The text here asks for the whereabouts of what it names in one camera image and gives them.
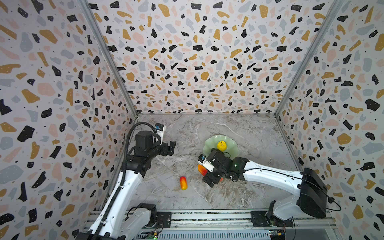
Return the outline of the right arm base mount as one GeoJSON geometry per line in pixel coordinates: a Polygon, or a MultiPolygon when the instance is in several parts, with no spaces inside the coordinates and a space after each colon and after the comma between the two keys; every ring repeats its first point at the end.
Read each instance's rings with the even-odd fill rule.
{"type": "Polygon", "coordinates": [[[273,207],[276,201],[270,203],[268,211],[251,211],[251,222],[254,228],[266,227],[293,227],[293,221],[287,219],[285,221],[277,218],[273,214],[273,207]]]}

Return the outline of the red-orange fake mango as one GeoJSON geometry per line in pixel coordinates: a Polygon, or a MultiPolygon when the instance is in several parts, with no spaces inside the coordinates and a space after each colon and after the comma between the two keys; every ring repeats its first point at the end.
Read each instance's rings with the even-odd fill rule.
{"type": "Polygon", "coordinates": [[[205,176],[208,173],[208,170],[202,165],[198,165],[198,171],[203,176],[205,176]]]}

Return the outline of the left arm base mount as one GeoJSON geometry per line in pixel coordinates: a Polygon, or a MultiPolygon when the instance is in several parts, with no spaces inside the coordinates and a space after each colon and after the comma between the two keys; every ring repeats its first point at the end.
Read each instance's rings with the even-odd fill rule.
{"type": "Polygon", "coordinates": [[[148,210],[150,212],[149,222],[144,225],[144,228],[160,227],[160,229],[169,229],[171,227],[171,212],[158,211],[154,204],[140,203],[133,208],[132,213],[137,213],[139,209],[148,210]]]}

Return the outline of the red-yellow fake mango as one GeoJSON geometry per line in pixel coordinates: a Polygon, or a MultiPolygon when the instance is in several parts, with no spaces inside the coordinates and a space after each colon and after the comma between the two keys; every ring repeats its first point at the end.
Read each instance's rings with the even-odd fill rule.
{"type": "Polygon", "coordinates": [[[183,191],[185,191],[188,188],[188,182],[186,177],[184,176],[180,177],[180,186],[181,186],[181,190],[183,191]]]}

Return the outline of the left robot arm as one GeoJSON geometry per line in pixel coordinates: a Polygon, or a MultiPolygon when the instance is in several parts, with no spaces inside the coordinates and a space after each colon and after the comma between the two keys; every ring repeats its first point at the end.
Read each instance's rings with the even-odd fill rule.
{"type": "Polygon", "coordinates": [[[156,126],[150,131],[140,131],[135,145],[127,151],[114,190],[96,221],[78,240],[133,240],[144,227],[157,224],[156,206],[139,204],[127,215],[129,204],[137,188],[151,168],[152,160],[172,156],[176,142],[164,143],[165,127],[156,126]]]}

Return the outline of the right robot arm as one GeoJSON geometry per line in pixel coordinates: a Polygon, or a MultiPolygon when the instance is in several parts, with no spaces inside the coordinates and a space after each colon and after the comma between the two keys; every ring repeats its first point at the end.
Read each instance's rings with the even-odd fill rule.
{"type": "Polygon", "coordinates": [[[327,215],[327,187],[314,170],[287,171],[267,167],[246,158],[230,159],[223,152],[212,149],[208,156],[200,155],[199,165],[207,173],[203,182],[211,188],[221,179],[232,182],[245,181],[266,184],[291,194],[283,200],[273,200],[268,211],[262,217],[262,225],[271,224],[282,227],[292,217],[306,215],[324,219],[327,215]]]}

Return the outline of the yellow fake apple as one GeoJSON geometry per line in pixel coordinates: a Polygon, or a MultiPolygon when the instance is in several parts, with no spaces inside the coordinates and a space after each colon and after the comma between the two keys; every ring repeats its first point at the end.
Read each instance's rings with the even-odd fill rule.
{"type": "Polygon", "coordinates": [[[217,149],[221,152],[225,152],[227,150],[228,146],[225,141],[220,141],[217,143],[217,149]]]}

